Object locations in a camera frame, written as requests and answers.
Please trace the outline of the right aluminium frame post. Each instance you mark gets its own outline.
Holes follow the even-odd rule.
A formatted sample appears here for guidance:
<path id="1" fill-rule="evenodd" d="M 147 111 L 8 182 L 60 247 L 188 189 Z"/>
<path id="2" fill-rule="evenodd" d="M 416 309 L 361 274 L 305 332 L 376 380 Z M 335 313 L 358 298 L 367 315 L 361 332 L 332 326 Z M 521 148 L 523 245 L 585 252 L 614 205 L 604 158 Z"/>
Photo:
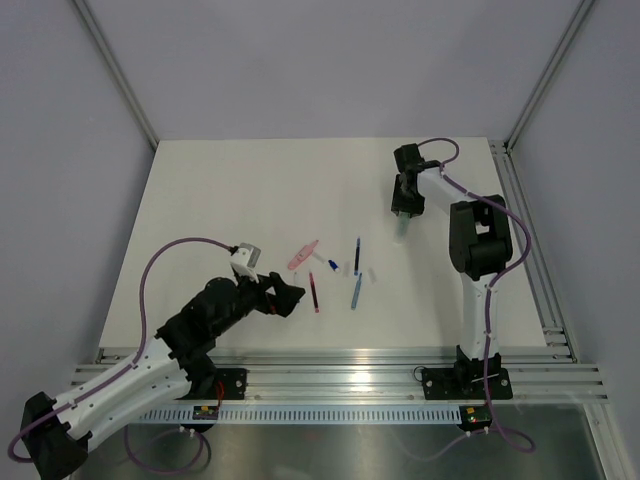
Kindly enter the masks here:
<path id="1" fill-rule="evenodd" d="M 546 95 L 550 92 L 555 79 L 598 4 L 597 0 L 580 0 L 578 2 L 504 140 L 504 149 L 508 154 L 513 152 L 537 110 L 542 106 Z"/>

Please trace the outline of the left controller board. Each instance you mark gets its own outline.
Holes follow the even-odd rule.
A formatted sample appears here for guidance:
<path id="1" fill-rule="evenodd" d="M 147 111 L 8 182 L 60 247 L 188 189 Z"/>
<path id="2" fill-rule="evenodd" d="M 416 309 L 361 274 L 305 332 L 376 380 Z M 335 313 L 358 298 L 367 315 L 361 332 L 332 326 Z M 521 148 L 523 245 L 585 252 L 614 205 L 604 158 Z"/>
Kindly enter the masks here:
<path id="1" fill-rule="evenodd" d="M 192 418 L 197 421 L 216 422 L 219 416 L 219 408 L 213 405 L 199 405 L 193 409 Z"/>

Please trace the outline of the right side aluminium rail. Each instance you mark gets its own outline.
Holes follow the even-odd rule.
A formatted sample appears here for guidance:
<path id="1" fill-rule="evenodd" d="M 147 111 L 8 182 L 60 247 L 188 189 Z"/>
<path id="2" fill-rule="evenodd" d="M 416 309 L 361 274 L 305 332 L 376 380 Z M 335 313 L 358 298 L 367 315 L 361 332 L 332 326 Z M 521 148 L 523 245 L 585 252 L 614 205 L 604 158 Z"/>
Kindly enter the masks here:
<path id="1" fill-rule="evenodd" d="M 515 236 L 522 250 L 526 245 L 530 247 L 524 265 L 547 348 L 554 351 L 565 350 L 563 354 L 559 352 L 551 354 L 557 362 L 578 363 L 576 347 L 540 248 L 526 195 L 513 159 L 502 141 L 489 140 L 488 145 L 507 206 L 520 218 L 529 232 L 529 240 L 526 240 L 526 235 L 519 229 L 516 229 Z"/>

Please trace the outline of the aluminium frame post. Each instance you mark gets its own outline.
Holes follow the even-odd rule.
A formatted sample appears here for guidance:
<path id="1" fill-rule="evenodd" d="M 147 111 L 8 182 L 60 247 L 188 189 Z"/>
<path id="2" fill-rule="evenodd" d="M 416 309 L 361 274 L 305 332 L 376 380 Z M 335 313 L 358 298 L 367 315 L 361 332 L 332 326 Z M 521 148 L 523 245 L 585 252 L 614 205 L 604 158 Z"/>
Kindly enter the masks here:
<path id="1" fill-rule="evenodd" d="M 110 41 L 105 34 L 100 21 L 90 5 L 85 0 L 70 0 L 68 4 L 76 15 L 81 27 L 88 36 L 89 41 L 110 77 L 114 87 L 127 108 L 134 123 L 139 129 L 146 143 L 155 152 L 159 146 L 160 138 L 156 133 L 148 115 L 146 114 L 138 96 L 131 86 L 125 71 L 115 55 Z"/>
<path id="2" fill-rule="evenodd" d="M 542 106 L 546 95 L 550 92 L 555 79 L 598 4 L 597 0 L 580 0 L 578 2 L 504 140 L 504 149 L 508 154 L 513 152 L 537 110 Z"/>

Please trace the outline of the left aluminium frame post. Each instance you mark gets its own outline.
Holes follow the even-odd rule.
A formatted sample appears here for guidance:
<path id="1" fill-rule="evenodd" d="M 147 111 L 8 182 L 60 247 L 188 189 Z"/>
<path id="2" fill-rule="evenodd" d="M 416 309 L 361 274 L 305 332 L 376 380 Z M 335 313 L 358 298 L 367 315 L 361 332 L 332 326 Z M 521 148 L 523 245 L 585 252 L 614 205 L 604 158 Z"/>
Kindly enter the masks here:
<path id="1" fill-rule="evenodd" d="M 127 108 L 134 123 L 139 129 L 146 143 L 155 152 L 159 146 L 160 138 L 156 133 L 148 115 L 146 114 L 138 96 L 131 86 L 125 71 L 115 55 L 110 41 L 105 34 L 100 21 L 90 5 L 85 0 L 70 0 L 68 4 L 76 15 L 81 27 L 88 36 L 89 41 L 110 77 L 114 87 Z"/>

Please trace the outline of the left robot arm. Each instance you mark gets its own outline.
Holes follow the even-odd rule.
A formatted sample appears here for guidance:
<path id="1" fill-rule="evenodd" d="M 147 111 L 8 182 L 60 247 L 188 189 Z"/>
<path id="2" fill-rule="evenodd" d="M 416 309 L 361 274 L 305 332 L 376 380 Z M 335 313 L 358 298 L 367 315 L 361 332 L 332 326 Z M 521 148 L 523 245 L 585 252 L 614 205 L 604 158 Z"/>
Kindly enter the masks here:
<path id="1" fill-rule="evenodd" d="M 252 312 L 289 316 L 304 294 L 275 272 L 256 280 L 216 277 L 141 351 L 56 397 L 32 396 L 21 440 L 40 477 L 68 477 L 104 440 L 158 405 L 208 396 L 216 385 L 209 353 L 217 339 Z"/>

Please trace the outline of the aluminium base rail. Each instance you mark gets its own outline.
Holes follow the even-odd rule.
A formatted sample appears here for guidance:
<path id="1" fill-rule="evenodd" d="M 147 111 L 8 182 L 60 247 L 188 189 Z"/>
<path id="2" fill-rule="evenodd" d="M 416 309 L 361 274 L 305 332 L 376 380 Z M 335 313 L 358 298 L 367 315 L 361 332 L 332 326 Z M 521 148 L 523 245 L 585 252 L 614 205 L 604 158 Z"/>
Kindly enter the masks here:
<path id="1" fill-rule="evenodd" d="M 217 348 L 219 367 L 247 371 L 249 403 L 409 404 L 422 400 L 417 367 L 449 367 L 451 347 L 251 350 Z M 565 345 L 508 347 L 502 353 L 514 402 L 593 404 L 608 400 L 599 369 L 574 359 Z"/>

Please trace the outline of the light blue pen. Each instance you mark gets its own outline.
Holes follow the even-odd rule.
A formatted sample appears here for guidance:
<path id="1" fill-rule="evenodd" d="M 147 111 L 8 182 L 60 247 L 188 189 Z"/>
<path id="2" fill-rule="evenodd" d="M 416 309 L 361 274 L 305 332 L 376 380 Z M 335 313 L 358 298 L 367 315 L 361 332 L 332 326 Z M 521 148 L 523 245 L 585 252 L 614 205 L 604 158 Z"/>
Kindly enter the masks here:
<path id="1" fill-rule="evenodd" d="M 362 272 L 359 272 L 357 274 L 357 279 L 354 285 L 353 295 L 352 295 L 351 304 L 350 304 L 350 308 L 352 311 L 355 311 L 357 308 L 359 295 L 361 292 L 361 285 L 362 285 Z"/>

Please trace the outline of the red gel pen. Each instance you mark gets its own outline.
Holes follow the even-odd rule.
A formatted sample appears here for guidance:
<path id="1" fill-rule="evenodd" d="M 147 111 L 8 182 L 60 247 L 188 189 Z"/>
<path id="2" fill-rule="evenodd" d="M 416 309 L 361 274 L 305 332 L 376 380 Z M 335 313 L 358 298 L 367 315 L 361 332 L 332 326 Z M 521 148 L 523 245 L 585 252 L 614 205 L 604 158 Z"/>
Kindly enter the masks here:
<path id="1" fill-rule="evenodd" d="M 316 314 L 319 314 L 320 313 L 319 300 L 318 300 L 318 295 L 317 295 L 315 277 L 314 277 L 314 274 L 313 274 L 312 271 L 309 271 L 308 277 L 309 277 L 309 283 L 310 283 L 310 290 L 311 290 L 311 296 L 312 296 L 314 312 Z"/>

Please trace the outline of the dark blue gel pen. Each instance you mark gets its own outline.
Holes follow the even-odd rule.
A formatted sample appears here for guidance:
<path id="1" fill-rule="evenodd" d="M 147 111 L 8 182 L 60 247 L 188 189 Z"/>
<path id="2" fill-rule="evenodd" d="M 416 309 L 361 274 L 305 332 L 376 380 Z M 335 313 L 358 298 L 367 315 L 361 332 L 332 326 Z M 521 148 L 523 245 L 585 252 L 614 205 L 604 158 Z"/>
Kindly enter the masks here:
<path id="1" fill-rule="evenodd" d="M 355 253 L 354 253 L 354 276 L 358 277 L 360 274 L 360 252 L 361 252 L 361 238 L 356 239 Z"/>

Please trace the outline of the white marker blue tip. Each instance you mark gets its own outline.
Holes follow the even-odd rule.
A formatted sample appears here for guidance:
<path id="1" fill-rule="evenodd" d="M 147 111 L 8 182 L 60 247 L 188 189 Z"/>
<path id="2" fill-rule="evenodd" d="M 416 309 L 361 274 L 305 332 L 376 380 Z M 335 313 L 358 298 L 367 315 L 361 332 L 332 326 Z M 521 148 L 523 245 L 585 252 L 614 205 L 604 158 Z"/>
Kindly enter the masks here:
<path id="1" fill-rule="evenodd" d="M 314 252 L 312 254 L 312 256 L 318 260 L 319 262 L 321 262 L 323 265 L 328 266 L 333 272 L 339 273 L 341 271 L 340 267 L 338 266 L 338 264 L 331 260 L 331 259 L 326 259 L 324 257 L 322 257 L 320 254 L 318 254 L 317 252 Z"/>

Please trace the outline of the green highlighter pen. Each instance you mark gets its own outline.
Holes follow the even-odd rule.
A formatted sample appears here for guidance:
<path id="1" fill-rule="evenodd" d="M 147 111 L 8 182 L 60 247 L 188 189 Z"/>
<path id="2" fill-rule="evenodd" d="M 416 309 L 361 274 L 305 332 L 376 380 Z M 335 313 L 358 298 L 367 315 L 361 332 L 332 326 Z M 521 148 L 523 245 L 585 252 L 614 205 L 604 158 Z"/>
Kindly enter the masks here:
<path id="1" fill-rule="evenodd" d="M 400 212 L 397 215 L 397 224 L 394 234 L 394 242 L 398 245 L 402 244 L 407 236 L 411 215 L 407 212 Z"/>

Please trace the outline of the controller board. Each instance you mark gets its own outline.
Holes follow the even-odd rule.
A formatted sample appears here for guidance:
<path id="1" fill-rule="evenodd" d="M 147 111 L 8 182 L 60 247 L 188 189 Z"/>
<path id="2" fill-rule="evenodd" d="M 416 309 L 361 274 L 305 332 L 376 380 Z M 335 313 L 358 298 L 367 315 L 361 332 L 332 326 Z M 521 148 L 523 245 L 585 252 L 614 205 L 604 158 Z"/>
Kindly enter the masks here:
<path id="1" fill-rule="evenodd" d="M 197 421 L 216 422 L 219 416 L 219 408 L 213 405 L 199 405 L 193 409 L 192 418 Z"/>
<path id="2" fill-rule="evenodd" d="M 464 432 L 484 430 L 491 427 L 493 418 L 487 405 L 461 406 L 459 412 L 460 424 L 458 427 Z"/>

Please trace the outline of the pink translucent highlighter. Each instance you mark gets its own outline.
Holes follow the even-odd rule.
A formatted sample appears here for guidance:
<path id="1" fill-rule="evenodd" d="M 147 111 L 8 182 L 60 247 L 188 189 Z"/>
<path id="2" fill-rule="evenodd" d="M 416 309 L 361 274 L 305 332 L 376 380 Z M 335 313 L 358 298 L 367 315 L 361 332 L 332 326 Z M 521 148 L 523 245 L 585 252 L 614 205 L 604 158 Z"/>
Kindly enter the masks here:
<path id="1" fill-rule="evenodd" d="M 304 245 L 288 263 L 287 268 L 290 271 L 294 271 L 300 267 L 314 253 L 318 243 L 318 240 L 314 240 L 311 243 Z"/>

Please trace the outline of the right controller board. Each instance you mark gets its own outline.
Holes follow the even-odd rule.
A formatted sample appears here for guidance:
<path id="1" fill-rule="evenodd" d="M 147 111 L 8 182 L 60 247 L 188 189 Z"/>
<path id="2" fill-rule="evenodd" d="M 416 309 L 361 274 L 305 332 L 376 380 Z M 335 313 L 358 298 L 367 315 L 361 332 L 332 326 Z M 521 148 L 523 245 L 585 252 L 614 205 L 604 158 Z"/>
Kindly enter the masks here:
<path id="1" fill-rule="evenodd" d="M 460 424 L 458 427 L 464 432 L 484 430 L 491 427 L 493 418 L 487 405 L 461 406 L 459 412 Z"/>

